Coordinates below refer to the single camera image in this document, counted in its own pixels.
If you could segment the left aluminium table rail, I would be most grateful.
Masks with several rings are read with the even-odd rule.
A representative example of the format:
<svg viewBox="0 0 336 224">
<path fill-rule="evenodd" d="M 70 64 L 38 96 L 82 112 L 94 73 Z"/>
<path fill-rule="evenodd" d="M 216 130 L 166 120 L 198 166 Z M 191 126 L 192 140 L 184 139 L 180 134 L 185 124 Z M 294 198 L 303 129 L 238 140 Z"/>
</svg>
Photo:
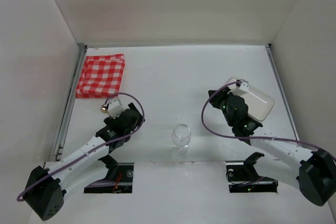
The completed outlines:
<svg viewBox="0 0 336 224">
<path fill-rule="evenodd" d="M 76 87 L 77 87 L 77 84 L 78 84 L 78 81 L 81 75 L 81 71 L 83 68 L 83 64 L 86 58 L 87 45 L 83 43 L 78 43 L 77 45 L 79 48 L 79 53 L 78 53 L 76 65 L 74 68 L 74 72 L 72 75 L 71 86 L 70 86 L 69 93 L 67 96 L 66 106 L 64 109 L 64 113 L 62 115 L 61 124 L 60 124 L 59 130 L 56 135 L 53 152 L 50 158 L 51 161 L 59 161 L 61 159 L 65 140 L 66 140 L 66 135 L 68 132 L 71 114 L 72 114 L 72 110 L 73 110 L 75 99 L 76 99 Z"/>
</svg>

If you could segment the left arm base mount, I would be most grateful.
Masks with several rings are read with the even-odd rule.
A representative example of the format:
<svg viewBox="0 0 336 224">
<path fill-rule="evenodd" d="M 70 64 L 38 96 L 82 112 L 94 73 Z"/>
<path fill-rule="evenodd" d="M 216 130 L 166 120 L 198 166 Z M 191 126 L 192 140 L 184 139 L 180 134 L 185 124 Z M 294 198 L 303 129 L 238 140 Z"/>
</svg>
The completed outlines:
<svg viewBox="0 0 336 224">
<path fill-rule="evenodd" d="M 119 163 L 110 155 L 99 159 L 107 171 L 104 178 L 84 188 L 85 194 L 131 194 L 134 163 Z"/>
</svg>

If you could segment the red white checkered cloth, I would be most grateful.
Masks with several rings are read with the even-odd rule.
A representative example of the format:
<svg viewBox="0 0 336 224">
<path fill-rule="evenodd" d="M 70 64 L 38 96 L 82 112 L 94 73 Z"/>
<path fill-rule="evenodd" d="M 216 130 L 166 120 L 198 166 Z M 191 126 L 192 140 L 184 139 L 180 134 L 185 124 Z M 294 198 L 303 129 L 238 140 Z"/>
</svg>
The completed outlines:
<svg viewBox="0 0 336 224">
<path fill-rule="evenodd" d="M 76 98 L 107 98 L 119 92 L 124 68 L 123 54 L 86 56 L 76 86 Z"/>
</svg>

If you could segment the aluminium table rail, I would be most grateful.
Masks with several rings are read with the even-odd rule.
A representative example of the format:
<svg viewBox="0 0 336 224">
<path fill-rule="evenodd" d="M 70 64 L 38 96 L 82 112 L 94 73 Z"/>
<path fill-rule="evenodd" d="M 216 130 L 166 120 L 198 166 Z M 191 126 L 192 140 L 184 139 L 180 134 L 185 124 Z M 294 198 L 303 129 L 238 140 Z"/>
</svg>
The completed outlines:
<svg viewBox="0 0 336 224">
<path fill-rule="evenodd" d="M 291 111 L 290 111 L 289 104 L 288 104 L 288 101 L 287 101 L 287 98 L 286 98 L 286 94 L 285 94 L 285 91 L 283 89 L 283 86 L 282 86 L 282 83 L 281 83 L 281 80 L 280 80 L 280 76 L 279 76 L 275 61 L 274 61 L 274 57 L 272 55 L 271 44 L 267 44 L 265 46 L 265 48 L 266 48 L 266 52 L 267 52 L 272 70 L 273 70 L 275 78 L 276 78 L 276 82 L 277 82 L 278 89 L 279 89 L 281 97 L 282 97 L 282 101 L 283 101 L 283 103 L 285 105 L 285 108 L 286 108 L 286 113 L 287 113 L 287 116 L 289 118 L 292 131 L 295 135 L 295 139 L 300 140 L 297 129 L 296 129 L 296 126 L 295 126 L 295 123 L 294 123 L 294 120 L 293 120 L 293 117 L 292 117 L 292 114 L 291 114 Z"/>
<path fill-rule="evenodd" d="M 53 152 L 50 158 L 51 161 L 59 161 L 61 159 L 65 140 L 66 140 L 66 135 L 68 132 L 71 114 L 72 114 L 72 110 L 73 110 L 75 99 L 76 99 L 76 87 L 77 87 L 77 84 L 78 84 L 78 81 L 81 75 L 81 71 L 83 68 L 83 64 L 86 58 L 87 45 L 83 43 L 78 43 L 77 45 L 79 48 L 79 53 L 78 53 L 76 65 L 74 68 L 74 72 L 72 75 L 71 86 L 70 86 L 69 93 L 67 96 L 66 106 L 64 109 L 64 113 L 62 115 L 61 124 L 60 124 L 59 130 L 56 135 Z"/>
</svg>

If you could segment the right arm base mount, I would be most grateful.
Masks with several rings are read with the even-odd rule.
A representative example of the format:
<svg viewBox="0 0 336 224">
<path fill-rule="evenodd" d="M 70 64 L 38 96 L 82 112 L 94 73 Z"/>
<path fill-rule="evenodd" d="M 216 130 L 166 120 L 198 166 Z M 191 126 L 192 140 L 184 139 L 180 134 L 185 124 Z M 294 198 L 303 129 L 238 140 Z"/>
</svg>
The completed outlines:
<svg viewBox="0 0 336 224">
<path fill-rule="evenodd" d="M 277 193 L 278 181 L 259 176 L 254 168 L 264 154 L 255 152 L 243 161 L 226 162 L 226 179 L 230 193 Z"/>
</svg>

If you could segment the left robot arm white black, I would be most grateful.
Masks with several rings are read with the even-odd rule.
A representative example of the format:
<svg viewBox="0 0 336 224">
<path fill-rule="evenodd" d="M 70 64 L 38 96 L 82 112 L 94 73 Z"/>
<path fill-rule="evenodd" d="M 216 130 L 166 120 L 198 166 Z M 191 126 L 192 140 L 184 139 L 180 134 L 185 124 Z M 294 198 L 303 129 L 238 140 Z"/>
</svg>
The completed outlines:
<svg viewBox="0 0 336 224">
<path fill-rule="evenodd" d="M 30 172 L 18 200 L 26 202 L 42 221 L 55 216 L 76 190 L 110 180 L 116 173 L 119 164 L 110 154 L 128 142 L 145 119 L 143 107 L 136 108 L 133 103 L 124 108 L 114 99 L 109 110 L 105 127 L 86 144 L 50 167 L 37 166 Z"/>
</svg>

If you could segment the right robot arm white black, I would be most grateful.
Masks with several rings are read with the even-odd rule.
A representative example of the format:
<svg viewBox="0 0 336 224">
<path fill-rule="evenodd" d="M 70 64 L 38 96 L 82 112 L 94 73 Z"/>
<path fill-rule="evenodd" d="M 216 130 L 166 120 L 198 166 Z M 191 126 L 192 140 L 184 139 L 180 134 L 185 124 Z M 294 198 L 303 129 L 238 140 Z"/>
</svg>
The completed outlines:
<svg viewBox="0 0 336 224">
<path fill-rule="evenodd" d="M 251 179 L 242 183 L 255 183 L 262 177 L 281 181 L 301 192 L 316 206 L 323 206 L 335 194 L 335 157 L 328 151 L 303 141 L 254 132 L 263 125 L 249 115 L 245 99 L 225 85 L 208 91 L 205 102 L 221 110 L 232 129 L 228 138 L 239 140 L 259 149 L 244 160 Z"/>
</svg>

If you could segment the clear wine glass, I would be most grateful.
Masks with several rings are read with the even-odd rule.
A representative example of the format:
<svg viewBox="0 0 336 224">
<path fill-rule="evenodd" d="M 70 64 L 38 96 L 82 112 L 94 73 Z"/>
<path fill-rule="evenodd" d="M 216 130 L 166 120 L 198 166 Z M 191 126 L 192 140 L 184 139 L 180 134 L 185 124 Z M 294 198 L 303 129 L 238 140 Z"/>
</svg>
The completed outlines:
<svg viewBox="0 0 336 224">
<path fill-rule="evenodd" d="M 178 124 L 173 129 L 172 141 L 176 146 L 177 153 L 185 154 L 191 141 L 191 129 L 186 124 Z"/>
</svg>

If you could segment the right aluminium table rail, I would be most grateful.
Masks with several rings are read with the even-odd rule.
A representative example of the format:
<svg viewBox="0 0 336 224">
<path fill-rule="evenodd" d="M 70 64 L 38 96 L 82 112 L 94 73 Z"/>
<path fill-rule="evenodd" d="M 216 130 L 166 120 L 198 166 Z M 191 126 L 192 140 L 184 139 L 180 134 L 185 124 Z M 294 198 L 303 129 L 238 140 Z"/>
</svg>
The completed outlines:
<svg viewBox="0 0 336 224">
<path fill-rule="evenodd" d="M 285 94 L 285 91 L 283 89 L 283 86 L 282 86 L 282 83 L 281 83 L 281 80 L 280 80 L 280 76 L 279 76 L 275 61 L 274 61 L 274 57 L 272 55 L 271 44 L 267 44 L 265 46 L 265 48 L 266 48 L 266 52 L 267 52 L 272 70 L 273 70 L 275 78 L 276 78 L 276 82 L 277 82 L 278 89 L 279 89 L 281 97 L 282 97 L 282 101 L 283 101 L 283 103 L 285 105 L 285 108 L 286 108 L 286 113 L 287 113 L 287 116 L 289 118 L 292 131 L 295 135 L 295 139 L 300 140 L 297 129 L 296 129 L 296 126 L 295 126 L 295 123 L 294 123 L 294 120 L 293 120 L 293 117 L 292 117 L 292 114 L 291 114 L 291 111 L 290 111 L 289 104 L 288 104 L 288 101 L 287 101 L 287 98 L 286 98 L 286 94 Z"/>
</svg>

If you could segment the white rectangular plate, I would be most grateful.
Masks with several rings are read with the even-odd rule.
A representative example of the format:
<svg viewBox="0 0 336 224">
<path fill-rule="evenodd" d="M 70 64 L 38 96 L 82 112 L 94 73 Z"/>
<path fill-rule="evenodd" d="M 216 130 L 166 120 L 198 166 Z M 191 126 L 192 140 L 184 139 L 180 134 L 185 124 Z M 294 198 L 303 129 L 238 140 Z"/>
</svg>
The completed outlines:
<svg viewBox="0 0 336 224">
<path fill-rule="evenodd" d="M 241 96 L 248 105 L 248 114 L 256 121 L 266 119 L 275 102 L 274 99 L 249 84 L 249 93 Z"/>
</svg>

